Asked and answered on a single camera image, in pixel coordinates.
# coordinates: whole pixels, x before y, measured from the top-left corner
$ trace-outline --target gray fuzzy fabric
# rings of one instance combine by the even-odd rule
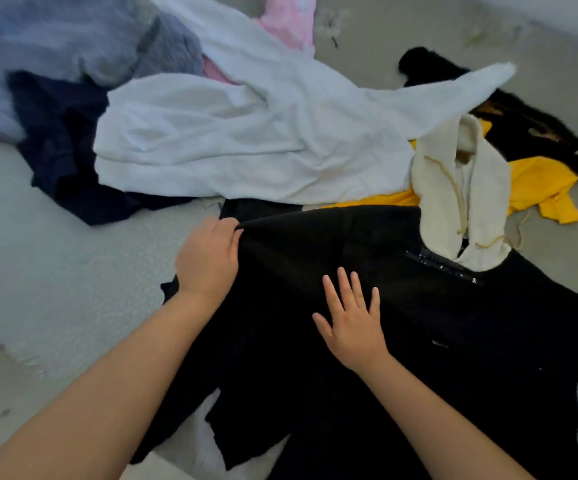
[[[0,0],[0,140],[25,136],[6,85],[10,71],[72,82],[88,75],[107,87],[126,82],[136,67],[141,77],[202,72],[200,42],[181,22],[161,19],[144,47],[148,26],[138,15],[133,0]]]

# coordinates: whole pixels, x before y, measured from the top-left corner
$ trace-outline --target pink cloth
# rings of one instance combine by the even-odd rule
[[[265,14],[257,22],[287,47],[302,50],[313,56],[315,53],[313,46],[313,16],[315,12],[316,0],[267,0]],[[234,84],[204,55],[203,60],[205,62],[205,76],[209,79]]]

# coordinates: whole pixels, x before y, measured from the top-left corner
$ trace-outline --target yellow garment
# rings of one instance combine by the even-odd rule
[[[483,136],[492,127],[489,121],[480,120]],[[511,196],[509,214],[538,204],[542,217],[560,224],[578,222],[578,209],[569,196],[569,190],[578,176],[568,166],[547,157],[532,157],[509,162],[511,170]],[[326,207],[353,207],[355,205],[402,205],[415,207],[420,198],[413,189],[391,195],[374,195],[362,200],[340,202]]]

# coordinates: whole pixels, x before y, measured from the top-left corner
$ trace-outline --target person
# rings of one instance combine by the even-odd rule
[[[238,272],[235,219],[210,217],[176,258],[180,290],[0,448],[3,479],[117,479],[149,427],[194,339]],[[323,277],[332,316],[313,319],[329,350],[358,374],[412,444],[433,480],[528,480],[529,475],[387,351],[380,295],[359,277]]]

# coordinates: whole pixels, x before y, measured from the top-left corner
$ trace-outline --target beige floor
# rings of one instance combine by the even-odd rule
[[[248,15],[259,14],[263,1],[229,0]],[[321,39],[317,57],[358,85],[399,87],[402,80],[395,71],[397,61],[406,49],[417,45],[473,68],[512,60],[517,63],[518,74],[507,88],[558,116],[578,134],[578,40],[533,26],[520,17],[492,15],[476,4],[459,0],[321,0],[320,4],[348,9],[350,15],[338,37],[340,47],[336,49],[331,40]],[[572,196],[578,205],[578,185]],[[578,224],[560,226],[533,211],[523,229],[522,254],[556,281],[578,291]],[[3,266],[0,277],[8,271]],[[68,382],[69,377],[40,380],[0,351],[0,444]],[[142,469],[128,474],[133,478],[183,478],[181,472],[159,462],[162,460],[152,458]]]

